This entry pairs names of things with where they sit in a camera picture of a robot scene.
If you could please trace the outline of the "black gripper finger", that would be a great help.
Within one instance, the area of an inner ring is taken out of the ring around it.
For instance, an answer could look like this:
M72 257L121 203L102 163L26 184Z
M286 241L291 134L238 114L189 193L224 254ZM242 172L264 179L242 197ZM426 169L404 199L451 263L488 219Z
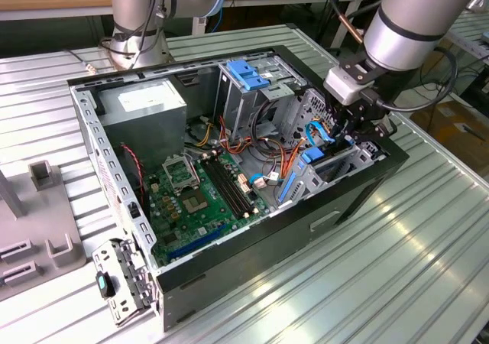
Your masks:
M339 104L334 99L327 99L328 113L334 122L332 128L328 132L327 142L342 141L345 137L344 128L348 120L348 107Z
M357 144L389 138L396 132L397 126L394 123L388 125L384 123L361 123L356 126L346 126L346 135L350 136Z

